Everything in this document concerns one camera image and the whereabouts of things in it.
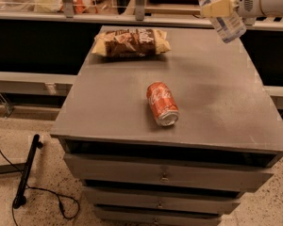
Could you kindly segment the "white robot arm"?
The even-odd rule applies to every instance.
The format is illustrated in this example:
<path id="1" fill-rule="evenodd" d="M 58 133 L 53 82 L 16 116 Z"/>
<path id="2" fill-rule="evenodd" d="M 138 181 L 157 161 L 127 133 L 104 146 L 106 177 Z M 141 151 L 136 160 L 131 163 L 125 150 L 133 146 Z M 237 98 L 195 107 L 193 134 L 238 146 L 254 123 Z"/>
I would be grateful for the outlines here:
<path id="1" fill-rule="evenodd" d="M 228 17 L 234 12 L 242 18 L 283 17 L 283 0 L 215 0 L 200 8 L 207 18 Z"/>

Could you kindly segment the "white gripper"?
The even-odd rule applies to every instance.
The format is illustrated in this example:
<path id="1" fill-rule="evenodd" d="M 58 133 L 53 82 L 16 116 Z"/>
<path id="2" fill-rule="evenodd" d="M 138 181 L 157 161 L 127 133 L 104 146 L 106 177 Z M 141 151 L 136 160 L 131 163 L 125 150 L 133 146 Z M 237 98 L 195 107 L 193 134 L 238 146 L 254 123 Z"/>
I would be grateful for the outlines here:
<path id="1" fill-rule="evenodd" d="M 217 0 L 203 5 L 200 14 L 206 18 L 229 17 L 237 8 L 242 18 L 256 18 L 263 15 L 260 0 Z"/>

